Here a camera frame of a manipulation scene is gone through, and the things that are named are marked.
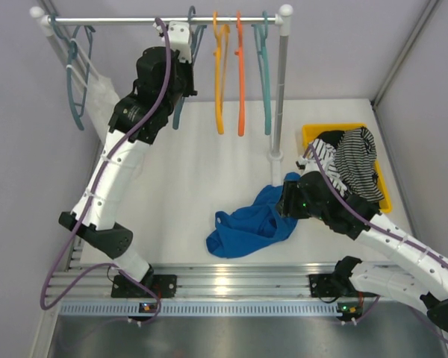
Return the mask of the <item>dark blue-grey hanger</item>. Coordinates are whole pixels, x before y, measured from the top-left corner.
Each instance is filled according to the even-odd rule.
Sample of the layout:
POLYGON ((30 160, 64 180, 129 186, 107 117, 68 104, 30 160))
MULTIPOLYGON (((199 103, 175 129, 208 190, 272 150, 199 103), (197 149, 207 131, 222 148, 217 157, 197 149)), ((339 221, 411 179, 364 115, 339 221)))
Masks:
MULTIPOLYGON (((188 23, 190 23, 191 19, 195 15, 196 15, 196 8, 194 5, 191 5, 189 7, 189 10, 187 13, 188 23)), ((194 64, 195 64, 196 57, 199 52, 199 47, 201 45, 202 37, 203 37, 204 31, 206 28, 207 28, 206 25, 197 25, 196 28, 193 29, 192 25, 190 25, 190 35, 191 35, 190 50, 191 50, 191 65, 192 66, 194 66, 194 64)), ((181 97, 175 106, 175 111, 174 111, 173 119, 172 119, 172 128, 175 131, 177 131, 179 129, 181 112, 184 107, 185 99, 186 99, 185 97, 181 97)))

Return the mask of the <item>blue tank top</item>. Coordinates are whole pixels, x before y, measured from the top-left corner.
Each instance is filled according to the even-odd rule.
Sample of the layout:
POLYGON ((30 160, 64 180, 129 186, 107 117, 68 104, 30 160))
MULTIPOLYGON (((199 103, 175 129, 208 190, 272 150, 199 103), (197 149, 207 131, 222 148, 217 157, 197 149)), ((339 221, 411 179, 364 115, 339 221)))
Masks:
POLYGON ((283 186, 265 186, 253 203, 233 213, 217 211, 215 229, 205 240, 208 253, 224 259, 248 256, 278 242, 283 242, 294 232, 297 220, 282 218, 276 205, 283 186))

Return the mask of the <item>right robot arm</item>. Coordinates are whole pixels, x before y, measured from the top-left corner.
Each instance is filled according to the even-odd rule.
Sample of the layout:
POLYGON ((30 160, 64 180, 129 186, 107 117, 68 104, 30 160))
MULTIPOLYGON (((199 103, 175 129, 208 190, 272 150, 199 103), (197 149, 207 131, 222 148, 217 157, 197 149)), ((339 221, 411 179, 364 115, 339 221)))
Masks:
POLYGON ((321 173, 312 171, 284 181, 276 210, 283 218, 319 219, 399 266, 392 272, 346 256, 337 262, 320 295, 339 298, 363 292, 391 298, 422 312, 448 333, 448 257, 398 228, 376 205, 357 195, 336 198, 321 173))

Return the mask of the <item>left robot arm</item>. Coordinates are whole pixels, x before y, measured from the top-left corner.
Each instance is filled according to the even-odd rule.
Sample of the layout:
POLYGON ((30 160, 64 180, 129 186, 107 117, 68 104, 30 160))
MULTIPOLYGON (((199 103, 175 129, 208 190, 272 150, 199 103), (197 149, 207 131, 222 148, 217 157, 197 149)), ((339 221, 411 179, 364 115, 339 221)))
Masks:
POLYGON ((154 270, 133 246, 133 233, 116 221, 135 169, 183 97, 195 95, 193 65, 178 49, 146 49, 136 63, 132 91, 114 105, 101 157, 80 201, 59 223, 100 251, 129 277, 135 295, 148 295, 154 270))

